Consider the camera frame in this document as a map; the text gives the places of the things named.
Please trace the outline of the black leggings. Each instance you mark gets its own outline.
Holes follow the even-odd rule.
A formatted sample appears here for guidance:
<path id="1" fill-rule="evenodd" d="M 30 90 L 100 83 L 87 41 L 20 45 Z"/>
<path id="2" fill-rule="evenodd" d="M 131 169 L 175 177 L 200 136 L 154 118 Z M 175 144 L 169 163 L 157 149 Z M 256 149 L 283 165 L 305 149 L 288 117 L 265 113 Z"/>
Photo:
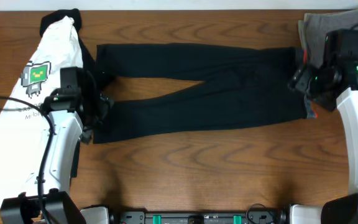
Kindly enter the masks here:
<path id="1" fill-rule="evenodd" d="M 246 49 L 202 44 L 103 44 L 96 63 L 127 78 L 192 80 L 184 90 L 114 104 L 96 144 L 182 131 L 240 129 L 314 118 L 311 101 L 288 82 L 293 47 Z"/>

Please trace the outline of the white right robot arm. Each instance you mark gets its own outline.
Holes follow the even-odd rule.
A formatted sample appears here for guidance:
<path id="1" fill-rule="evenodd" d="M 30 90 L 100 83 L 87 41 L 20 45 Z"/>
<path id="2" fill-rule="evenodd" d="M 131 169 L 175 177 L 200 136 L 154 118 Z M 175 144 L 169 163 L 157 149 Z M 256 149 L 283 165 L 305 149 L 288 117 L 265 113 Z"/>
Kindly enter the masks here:
<path id="1" fill-rule="evenodd" d="M 327 110 L 339 111 L 346 136 L 349 184 L 348 195 L 322 207 L 292 205 L 287 222 L 358 224 L 358 62 L 328 68 L 303 65 L 289 87 Z"/>

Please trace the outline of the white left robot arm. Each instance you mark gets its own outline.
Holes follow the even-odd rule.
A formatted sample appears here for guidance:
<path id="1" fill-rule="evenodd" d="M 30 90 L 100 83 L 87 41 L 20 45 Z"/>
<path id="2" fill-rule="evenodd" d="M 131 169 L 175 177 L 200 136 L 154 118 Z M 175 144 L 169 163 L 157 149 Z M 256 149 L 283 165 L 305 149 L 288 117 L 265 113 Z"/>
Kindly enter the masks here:
<path id="1" fill-rule="evenodd" d="M 3 223 L 109 223 L 108 208 L 97 205 L 78 209 L 69 196 L 70 180 L 77 166 L 80 142 L 89 142 L 112 107 L 92 74 L 78 67 L 60 70 L 60 87 L 47 96 L 37 111 L 48 123 L 42 132 L 40 161 L 30 173 L 29 189 L 2 201 Z"/>

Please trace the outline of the black garment under t-shirt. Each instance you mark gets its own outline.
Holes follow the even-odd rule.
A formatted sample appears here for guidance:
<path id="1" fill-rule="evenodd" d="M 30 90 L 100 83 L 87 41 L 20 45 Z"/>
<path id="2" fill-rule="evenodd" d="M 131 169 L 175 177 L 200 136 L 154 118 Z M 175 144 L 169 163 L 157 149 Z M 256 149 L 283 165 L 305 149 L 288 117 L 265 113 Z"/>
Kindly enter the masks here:
<path id="1" fill-rule="evenodd" d="M 90 52 L 88 51 L 88 49 L 85 47 L 84 43 L 82 42 L 81 39 L 78 39 L 77 42 L 79 43 L 80 49 L 81 49 L 81 61 L 83 63 L 82 66 L 77 66 L 77 65 L 70 65 L 70 66 L 66 66 L 63 68 L 68 68 L 68 67 L 78 67 L 80 69 L 79 73 L 78 73 L 78 81 L 79 81 L 79 86 L 81 83 L 81 74 L 82 74 L 82 70 L 88 70 L 90 71 L 90 73 L 92 74 L 92 76 L 94 77 L 95 81 L 96 81 L 96 85 L 98 87 L 98 90 L 101 92 L 101 90 L 108 84 L 108 82 L 110 82 L 112 80 L 112 77 L 110 77 L 109 75 L 100 72 L 96 69 L 96 62 L 94 61 L 93 57 L 91 56 Z M 85 119 L 85 115 L 83 114 L 83 99 L 81 96 L 81 99 L 78 100 L 78 102 L 80 102 L 81 104 L 77 107 L 80 110 L 80 117 Z M 97 130 L 98 128 L 89 128 L 86 126 L 86 120 L 85 120 L 85 129 L 83 130 L 83 133 L 80 136 L 80 140 L 81 142 L 85 143 L 85 144 L 89 144 L 91 141 L 91 137 L 93 134 L 93 131 Z"/>

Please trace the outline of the grey folded trousers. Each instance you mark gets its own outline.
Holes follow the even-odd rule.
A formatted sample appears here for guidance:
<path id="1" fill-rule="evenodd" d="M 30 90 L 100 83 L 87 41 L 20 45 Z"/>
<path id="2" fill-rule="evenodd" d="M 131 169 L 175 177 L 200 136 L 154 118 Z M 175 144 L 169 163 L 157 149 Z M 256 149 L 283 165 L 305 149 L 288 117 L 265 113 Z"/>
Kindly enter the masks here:
<path id="1" fill-rule="evenodd" d="M 306 13 L 298 21 L 307 62 L 330 66 L 340 58 L 358 60 L 358 9 L 336 13 Z"/>

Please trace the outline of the white printed t-shirt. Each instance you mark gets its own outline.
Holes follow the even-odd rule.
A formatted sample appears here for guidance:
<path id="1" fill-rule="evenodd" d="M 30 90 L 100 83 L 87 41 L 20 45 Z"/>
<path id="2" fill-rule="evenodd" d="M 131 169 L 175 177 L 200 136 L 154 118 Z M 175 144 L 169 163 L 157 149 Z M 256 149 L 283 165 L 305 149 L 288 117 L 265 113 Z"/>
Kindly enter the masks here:
<path id="1" fill-rule="evenodd" d="M 45 148 L 40 140 L 49 126 L 27 104 L 40 106 L 60 87 L 61 68 L 83 65 L 74 23 L 65 16 L 46 28 L 0 112 L 0 206 L 5 198 L 25 190 L 28 176 L 38 173 L 40 152 Z"/>

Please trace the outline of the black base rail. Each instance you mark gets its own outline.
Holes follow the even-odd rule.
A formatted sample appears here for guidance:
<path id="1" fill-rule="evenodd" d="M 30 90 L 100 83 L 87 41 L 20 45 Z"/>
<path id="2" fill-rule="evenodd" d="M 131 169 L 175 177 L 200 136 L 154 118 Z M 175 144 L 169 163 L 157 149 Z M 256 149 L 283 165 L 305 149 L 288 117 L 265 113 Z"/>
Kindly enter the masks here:
<path id="1" fill-rule="evenodd" d="M 151 213 L 122 212 L 111 216 L 116 224 L 287 224 L 286 211 L 269 208 L 251 208 L 231 213 Z"/>

